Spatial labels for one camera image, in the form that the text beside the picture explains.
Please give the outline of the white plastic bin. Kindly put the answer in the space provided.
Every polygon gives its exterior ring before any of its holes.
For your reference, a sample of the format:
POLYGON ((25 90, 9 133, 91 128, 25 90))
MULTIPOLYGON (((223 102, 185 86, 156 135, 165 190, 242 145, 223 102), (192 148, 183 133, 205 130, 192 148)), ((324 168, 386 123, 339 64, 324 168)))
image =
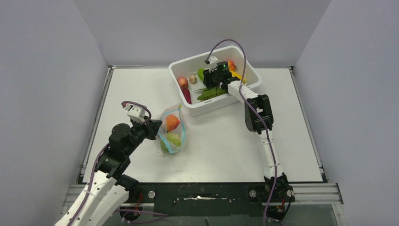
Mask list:
MULTIPOLYGON (((242 51, 238 47, 232 45, 215 49, 211 54, 205 52, 173 62, 169 65, 168 69, 172 79, 178 84, 179 78, 185 77, 189 79, 191 75, 198 76, 199 69, 208 70, 209 67, 212 67, 212 69, 215 70, 216 64, 223 61, 232 61, 235 72, 239 75, 245 74, 243 83, 249 89, 254 89, 262 84, 263 80, 259 73, 255 71, 249 62, 246 62, 246 67, 244 67, 244 56, 242 51)), ((179 86, 177 87, 183 104, 187 108, 188 114, 192 117, 200 116, 238 101, 236 97, 229 94, 223 94, 203 101, 198 100, 197 98, 201 94, 200 89, 205 87, 206 86, 199 78, 195 84, 189 84, 188 90, 191 95, 191 103, 186 101, 182 89, 179 86)))

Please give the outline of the clear zip top bag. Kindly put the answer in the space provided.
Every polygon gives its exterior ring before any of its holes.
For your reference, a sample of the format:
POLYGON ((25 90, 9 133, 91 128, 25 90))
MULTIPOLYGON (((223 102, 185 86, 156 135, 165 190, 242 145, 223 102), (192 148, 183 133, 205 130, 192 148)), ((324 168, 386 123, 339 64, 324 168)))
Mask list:
POLYGON ((158 116, 158 119, 162 121, 156 136, 158 155, 164 157, 181 152, 185 148, 188 134, 182 104, 167 108, 158 116))

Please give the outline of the green cabbage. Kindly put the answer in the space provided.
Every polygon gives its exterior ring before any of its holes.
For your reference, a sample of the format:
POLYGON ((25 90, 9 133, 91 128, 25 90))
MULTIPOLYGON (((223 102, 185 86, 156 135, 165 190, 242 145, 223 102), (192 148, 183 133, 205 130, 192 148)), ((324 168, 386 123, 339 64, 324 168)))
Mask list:
POLYGON ((167 132, 160 135, 160 148, 167 154, 174 154, 181 150, 182 140, 180 136, 174 132, 167 132))

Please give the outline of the green bell pepper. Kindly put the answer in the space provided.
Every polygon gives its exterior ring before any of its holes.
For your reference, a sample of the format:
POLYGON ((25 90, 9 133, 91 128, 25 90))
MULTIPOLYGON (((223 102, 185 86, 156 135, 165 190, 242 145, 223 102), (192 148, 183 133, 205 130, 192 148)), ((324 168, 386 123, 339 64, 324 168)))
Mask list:
POLYGON ((204 81, 204 68, 200 68, 197 70, 197 76, 201 80, 201 82, 204 81))

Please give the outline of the orange peach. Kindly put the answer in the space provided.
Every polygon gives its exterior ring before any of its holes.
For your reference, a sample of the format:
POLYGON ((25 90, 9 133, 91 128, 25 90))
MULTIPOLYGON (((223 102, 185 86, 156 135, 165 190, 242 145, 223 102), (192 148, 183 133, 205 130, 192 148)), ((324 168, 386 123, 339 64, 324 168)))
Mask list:
POLYGON ((166 117, 166 130, 171 132, 180 125, 180 120, 175 115, 168 115, 166 117))
POLYGON ((236 65, 232 61, 227 61, 229 71, 235 72, 237 70, 236 65))

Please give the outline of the yellow mango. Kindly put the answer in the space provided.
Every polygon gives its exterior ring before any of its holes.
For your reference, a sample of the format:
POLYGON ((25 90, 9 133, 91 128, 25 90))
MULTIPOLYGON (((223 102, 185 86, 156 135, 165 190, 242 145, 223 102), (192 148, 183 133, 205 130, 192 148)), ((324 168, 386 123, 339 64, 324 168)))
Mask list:
POLYGON ((238 79, 239 79, 240 81, 242 81, 244 84, 246 83, 246 80, 245 80, 245 79, 242 79, 242 76, 241 76, 240 74, 238 74, 237 72, 235 72, 235 71, 230 71, 230 73, 231 73, 232 77, 238 78, 238 79))

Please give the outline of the green leafy vegetable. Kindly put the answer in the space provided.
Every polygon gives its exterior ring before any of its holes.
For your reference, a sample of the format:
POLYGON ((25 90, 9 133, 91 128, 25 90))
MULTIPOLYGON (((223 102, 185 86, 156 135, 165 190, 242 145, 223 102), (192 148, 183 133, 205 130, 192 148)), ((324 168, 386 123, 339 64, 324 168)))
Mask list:
POLYGON ((227 93, 225 90, 221 89, 220 87, 213 87, 210 89, 202 88, 202 89, 197 89, 194 92, 199 94, 199 96, 197 97, 197 100, 199 101, 209 100, 227 93))

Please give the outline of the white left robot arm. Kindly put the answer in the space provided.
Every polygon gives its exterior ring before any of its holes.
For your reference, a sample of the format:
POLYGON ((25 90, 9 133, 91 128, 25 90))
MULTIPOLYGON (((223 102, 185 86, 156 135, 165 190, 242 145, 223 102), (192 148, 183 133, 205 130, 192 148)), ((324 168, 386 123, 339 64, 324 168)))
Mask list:
POLYGON ((138 181, 124 173, 130 156, 145 140, 155 140, 161 120, 131 121, 112 128, 109 142, 95 159, 88 184, 57 226, 101 226, 125 202, 138 181))

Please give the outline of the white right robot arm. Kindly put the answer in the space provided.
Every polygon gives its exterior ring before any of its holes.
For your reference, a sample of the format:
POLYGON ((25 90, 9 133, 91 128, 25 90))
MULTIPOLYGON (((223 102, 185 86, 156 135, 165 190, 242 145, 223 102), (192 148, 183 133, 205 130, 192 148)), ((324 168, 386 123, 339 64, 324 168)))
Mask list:
POLYGON ((248 88, 243 77, 233 75, 226 61, 214 63, 209 69, 199 69, 197 76, 205 85, 203 94, 209 93, 212 97, 229 94, 243 103, 245 125, 250 132, 258 134, 262 147, 265 189, 263 192, 258 191, 256 198, 261 202, 266 197, 264 220, 282 221, 294 199, 294 192, 280 165, 273 143, 274 117, 269 97, 248 88))

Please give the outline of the beige garlic bulb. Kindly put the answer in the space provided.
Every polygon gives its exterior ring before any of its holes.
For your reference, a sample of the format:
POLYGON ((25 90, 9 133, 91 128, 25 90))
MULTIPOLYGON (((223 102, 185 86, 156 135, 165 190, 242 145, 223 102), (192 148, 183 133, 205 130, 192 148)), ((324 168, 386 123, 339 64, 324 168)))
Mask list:
POLYGON ((192 74, 192 75, 189 76, 189 83, 190 84, 195 84, 195 83, 197 83, 197 79, 198 78, 195 75, 192 74))

